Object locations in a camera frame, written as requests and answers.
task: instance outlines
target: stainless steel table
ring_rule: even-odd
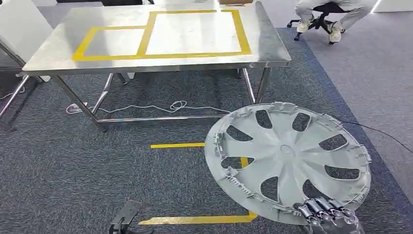
[[[221,6],[142,5],[73,9],[24,66],[29,76],[51,76],[101,129],[107,122],[211,118],[224,115],[97,119],[113,74],[126,72],[238,69],[251,103],[260,103],[272,67],[291,58],[261,2]],[[247,68],[263,69],[257,95]],[[90,111],[60,75],[110,73]]]

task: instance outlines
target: white cable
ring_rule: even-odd
[[[22,93],[24,93],[24,92],[26,92],[26,89],[24,88],[24,86],[23,86],[23,88],[21,89],[21,91],[19,92],[20,94],[22,94]],[[10,95],[12,95],[13,93],[9,93],[9,94],[7,94],[6,96],[4,96],[4,97],[0,97],[0,100],[2,100],[2,99],[5,99],[6,97],[8,97],[8,96],[10,96]]]
[[[230,111],[221,110],[221,109],[214,108],[214,107],[210,107],[210,106],[206,106],[206,107],[190,107],[190,106],[187,106],[187,103],[188,103],[187,101],[174,101],[174,102],[172,103],[172,105],[169,106],[169,109],[170,109],[170,110],[166,110],[166,109],[163,109],[163,108],[154,106],[154,105],[151,105],[151,106],[135,106],[135,105],[129,105],[129,106],[127,106],[127,107],[120,108],[120,109],[116,109],[116,110],[113,110],[113,111],[108,111],[108,110],[105,110],[105,109],[103,109],[103,108],[99,108],[99,110],[104,111],[104,112],[106,112],[106,113],[114,113],[114,112],[117,112],[117,111],[123,111],[123,110],[129,109],[129,108],[131,108],[131,107],[134,107],[134,108],[139,108],[139,109],[156,108],[156,109],[158,109],[158,110],[165,111],[165,112],[168,112],[168,113],[175,113],[175,112],[177,112],[177,111],[179,111],[179,110],[181,110],[181,109],[187,108],[187,109],[195,109],[195,110],[199,110],[199,109],[213,109],[213,110],[216,110],[216,111],[222,111],[222,112],[226,112],[226,113],[231,113]],[[68,107],[66,108],[66,113],[68,113],[68,114],[70,114],[70,115],[72,115],[72,114],[78,114],[78,113],[81,113],[81,112],[82,112],[82,111],[69,112],[69,108],[70,108],[70,107],[72,107],[72,105],[70,105],[70,106],[68,106]]]

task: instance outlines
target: person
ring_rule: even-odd
[[[328,25],[331,32],[329,34],[331,42],[339,42],[341,34],[368,15],[375,4],[375,0],[300,0],[295,8],[297,15],[301,17],[297,32],[304,33],[308,30],[308,26],[314,18],[313,8],[329,2],[334,2],[344,11],[349,11],[341,20]]]

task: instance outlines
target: robotic arm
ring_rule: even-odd
[[[294,208],[307,220],[310,234],[365,234],[356,214],[337,200],[312,198]]]

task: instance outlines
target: yellow tape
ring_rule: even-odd
[[[195,217],[154,217],[140,221],[139,225],[159,224],[213,224],[213,223],[249,223],[253,220],[249,215],[234,216],[195,216]]]
[[[241,52],[243,55],[251,54],[248,39],[246,38],[243,22],[241,20],[240,12],[238,10],[222,10],[222,12],[231,12],[234,19],[235,31],[237,32],[238,41],[240,43]]]
[[[181,144],[161,144],[161,145],[150,145],[151,149],[159,148],[180,148],[180,147],[204,147],[205,143],[181,143]]]
[[[150,12],[148,22],[146,23],[146,29],[143,33],[141,43],[139,44],[138,52],[136,55],[141,58],[146,54],[146,50],[148,49],[150,36],[152,35],[153,28],[155,26],[156,16],[158,15],[157,12]]]
[[[83,39],[82,43],[79,45],[78,49],[72,56],[72,59],[75,61],[79,61],[80,59],[84,58],[83,54],[85,53],[86,49],[88,48],[90,42],[92,42],[94,35],[96,34],[97,29],[91,28],[89,32],[86,34],[85,38]]]
[[[176,148],[176,147],[204,147],[205,143],[182,143],[150,145],[152,149]],[[241,158],[241,166],[248,166],[248,158]],[[249,223],[257,215],[248,211],[248,215],[225,215],[225,216],[194,216],[194,217],[153,217],[140,221],[139,225],[161,225],[161,224],[216,224],[216,223]]]
[[[79,48],[73,54],[74,61],[104,61],[104,60],[125,60],[125,59],[181,59],[181,58],[203,58],[203,57],[225,57],[237,55],[249,55],[251,49],[245,35],[243,23],[238,10],[222,10],[221,12],[230,12],[234,20],[235,30],[241,51],[238,52],[216,52],[216,53],[182,53],[182,54],[157,54],[147,55],[146,51],[149,46],[150,37],[155,26],[156,16],[159,14],[190,14],[190,13],[214,13],[216,10],[194,10],[194,11],[152,11],[149,14],[147,25],[145,26],[119,26],[119,27],[93,27],[86,34]],[[116,56],[84,56],[89,44],[97,31],[100,30],[127,30],[127,29],[145,29],[136,55],[116,55]]]

